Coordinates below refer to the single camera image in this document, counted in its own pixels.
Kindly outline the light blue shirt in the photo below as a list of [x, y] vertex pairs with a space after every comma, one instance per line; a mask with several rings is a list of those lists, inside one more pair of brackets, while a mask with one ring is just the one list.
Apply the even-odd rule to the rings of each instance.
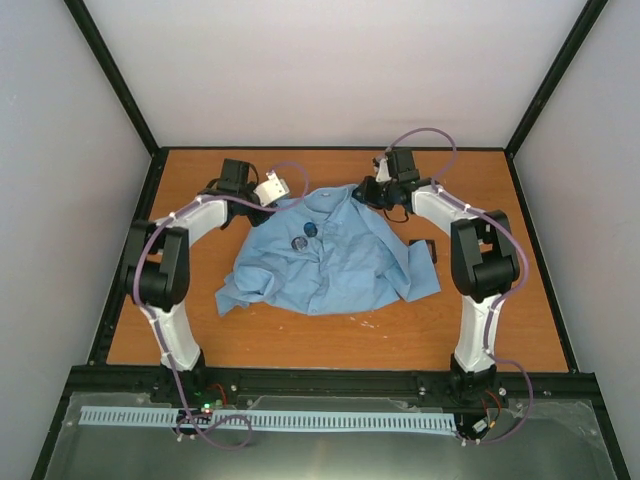
[[[224, 285], [216, 294], [220, 315], [253, 303], [310, 316], [350, 314], [413, 302], [440, 292], [425, 242], [407, 245], [373, 210], [352, 198], [347, 184], [309, 193], [301, 203], [250, 230]], [[314, 222], [318, 235], [304, 234]], [[303, 251], [291, 241], [308, 239]]]

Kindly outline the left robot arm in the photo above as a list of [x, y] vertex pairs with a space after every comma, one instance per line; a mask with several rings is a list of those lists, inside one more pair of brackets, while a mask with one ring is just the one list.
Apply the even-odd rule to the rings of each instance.
[[286, 181], [271, 170], [255, 181], [255, 167], [226, 159], [217, 179], [177, 211], [156, 220], [136, 220], [129, 229], [120, 269], [126, 294], [149, 321], [161, 352], [161, 364], [179, 371], [172, 388], [186, 402], [201, 400], [208, 378], [195, 369], [201, 348], [187, 318], [190, 249], [213, 230], [227, 227], [237, 216], [253, 226], [274, 214], [276, 203], [289, 195]]

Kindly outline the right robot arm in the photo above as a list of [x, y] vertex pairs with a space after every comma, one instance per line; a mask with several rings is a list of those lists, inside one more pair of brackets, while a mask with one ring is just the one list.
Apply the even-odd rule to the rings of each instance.
[[353, 193], [356, 200], [383, 211], [401, 206], [449, 237], [451, 276], [462, 296], [449, 392], [459, 402], [468, 401], [495, 383], [499, 317], [510, 293], [528, 279], [526, 255], [506, 213], [473, 207], [438, 181], [423, 179], [411, 150], [388, 150], [373, 159], [373, 167], [375, 174], [365, 177]]

